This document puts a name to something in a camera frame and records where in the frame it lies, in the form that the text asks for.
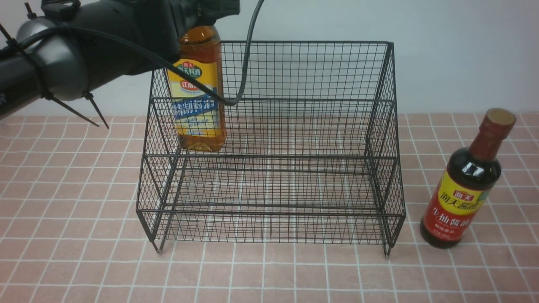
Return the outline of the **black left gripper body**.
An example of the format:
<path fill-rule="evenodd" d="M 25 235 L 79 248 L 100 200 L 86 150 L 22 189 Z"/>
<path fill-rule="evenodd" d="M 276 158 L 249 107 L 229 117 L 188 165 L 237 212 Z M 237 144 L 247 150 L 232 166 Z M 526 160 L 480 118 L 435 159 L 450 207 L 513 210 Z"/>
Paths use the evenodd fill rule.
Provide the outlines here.
<path fill-rule="evenodd" d="M 212 26 L 218 19 L 240 14 L 239 0 L 170 0 L 168 4 L 179 38 L 192 28 Z"/>

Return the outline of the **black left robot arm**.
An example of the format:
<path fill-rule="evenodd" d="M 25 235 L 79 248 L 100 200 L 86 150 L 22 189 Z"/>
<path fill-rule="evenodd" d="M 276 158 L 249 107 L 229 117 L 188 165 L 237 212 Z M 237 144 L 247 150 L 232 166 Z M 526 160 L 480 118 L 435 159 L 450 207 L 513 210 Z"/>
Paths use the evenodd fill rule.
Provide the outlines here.
<path fill-rule="evenodd" d="M 179 39 L 197 26 L 240 14 L 238 0 L 43 0 L 29 7 L 16 38 L 1 50 L 1 117 L 39 98 L 67 109 L 125 75 L 179 60 Z"/>

